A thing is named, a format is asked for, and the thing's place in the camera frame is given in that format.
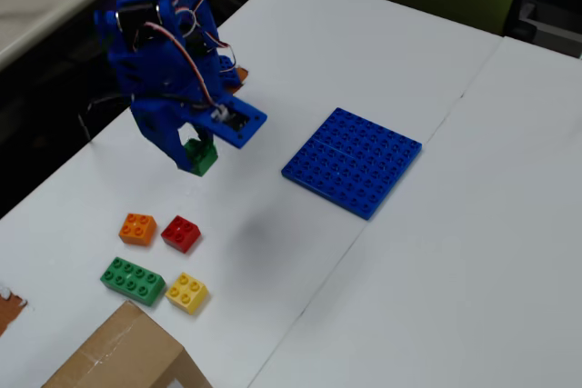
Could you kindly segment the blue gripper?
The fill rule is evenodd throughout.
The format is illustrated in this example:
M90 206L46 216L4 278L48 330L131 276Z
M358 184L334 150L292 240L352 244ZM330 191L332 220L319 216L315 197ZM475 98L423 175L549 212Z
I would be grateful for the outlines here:
M193 174L195 165L180 141L180 130L190 125L202 143L214 142L219 135L212 124L210 112L215 109L205 101L186 95L132 95L130 109L140 131L149 135L149 141L164 152L176 166Z

